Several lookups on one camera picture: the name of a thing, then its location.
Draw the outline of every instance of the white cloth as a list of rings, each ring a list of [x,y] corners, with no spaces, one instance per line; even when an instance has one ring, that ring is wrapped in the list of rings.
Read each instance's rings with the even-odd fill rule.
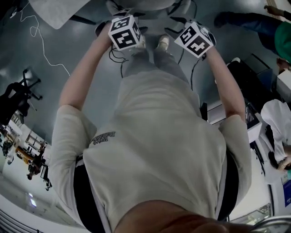
[[[61,28],[90,0],[29,0],[31,7],[48,25]]]
[[[226,145],[238,166],[239,200],[250,187],[246,124],[238,115],[226,119],[219,130],[208,124],[200,117],[198,95],[168,73],[124,78],[114,116],[93,137],[95,133],[80,111],[71,106],[58,110],[50,179],[65,210],[78,222],[68,184],[73,178],[68,176],[82,153],[112,231],[130,209],[150,200],[214,218]]]
[[[291,111],[287,103],[271,100],[264,104],[261,116],[273,131],[274,155],[279,162],[286,157],[283,145],[291,145]]]

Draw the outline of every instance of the white t-shirt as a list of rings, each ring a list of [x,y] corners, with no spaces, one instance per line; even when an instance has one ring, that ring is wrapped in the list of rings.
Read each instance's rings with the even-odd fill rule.
[[[72,164],[82,153],[112,231],[130,209],[150,200],[214,218],[226,145],[235,156],[243,197],[251,184],[246,124],[236,115],[217,129],[201,118],[198,95],[184,81],[163,71],[141,72],[122,80],[115,113],[97,131],[77,109],[59,109],[50,179],[80,224]]]

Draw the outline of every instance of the gray floor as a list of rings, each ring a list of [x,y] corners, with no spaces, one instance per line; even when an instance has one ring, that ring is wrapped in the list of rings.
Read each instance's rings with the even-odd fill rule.
[[[217,49],[226,62],[237,56],[246,59],[254,53],[277,73],[276,56],[260,44],[256,33],[231,25],[219,30],[214,29],[213,26],[214,17],[220,11],[266,14],[263,10],[265,0],[196,0],[196,3],[198,6],[196,19],[214,33]],[[33,14],[35,13],[29,5],[25,8],[23,17]],[[97,22],[107,17],[109,12],[104,1],[92,0],[77,15]],[[55,30],[39,17],[38,20],[45,41],[47,58],[52,64],[63,63],[68,71],[72,72],[94,40],[95,27],[68,21],[62,28]],[[25,68],[31,67],[42,81],[35,91],[43,96],[43,100],[32,100],[37,111],[30,108],[25,124],[50,142],[58,99],[68,75],[63,67],[50,66],[43,57],[39,34],[35,38],[30,35],[30,27],[35,25],[36,21],[33,18],[20,22],[20,13],[18,13],[7,20],[2,27],[0,31],[0,93],[5,91],[8,84],[19,81]],[[179,60],[181,51],[181,47],[171,43],[169,52],[176,57],[176,60]],[[185,52],[180,65],[188,78],[190,78],[195,61],[196,58]],[[214,79],[206,61],[197,65],[193,76],[193,86],[196,87],[202,101],[211,103],[218,99]],[[120,81],[120,65],[110,61],[108,54],[105,54],[95,73],[83,110],[97,127],[105,124],[111,117]]]

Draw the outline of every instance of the black cable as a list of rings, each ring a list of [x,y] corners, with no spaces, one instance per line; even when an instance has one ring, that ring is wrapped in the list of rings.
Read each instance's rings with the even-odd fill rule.
[[[193,66],[193,68],[192,68],[192,71],[191,71],[191,78],[190,78],[190,82],[191,82],[191,90],[193,90],[193,71],[194,71],[195,66],[198,64],[198,62],[199,62],[200,60],[201,60],[201,59],[198,59],[198,60],[195,62],[194,66]]]
[[[183,57],[183,55],[184,55],[184,51],[185,51],[185,49],[182,50],[181,57],[180,57],[180,59],[179,59],[179,61],[178,61],[178,64],[180,64],[180,62],[181,62],[181,60],[182,60],[182,57]]]
[[[191,0],[191,2],[193,2],[195,4],[195,11],[194,11],[193,18],[196,18],[196,14],[197,14],[197,3],[194,0]]]
[[[120,75],[121,75],[121,78],[123,78],[123,74],[122,74],[122,67],[123,67],[123,63],[125,63],[126,61],[128,61],[125,57],[117,57],[113,52],[114,51],[117,51],[116,48],[113,48],[113,45],[111,45],[111,49],[109,51],[109,58],[110,60],[112,60],[113,62],[115,63],[121,63],[120,65]],[[116,59],[123,59],[122,61],[115,61],[111,55],[113,55],[114,58]]]

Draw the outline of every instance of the green shirt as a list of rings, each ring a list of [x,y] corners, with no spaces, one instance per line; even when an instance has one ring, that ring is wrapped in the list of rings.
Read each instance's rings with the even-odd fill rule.
[[[275,33],[275,46],[280,57],[291,63],[291,24],[282,22]]]

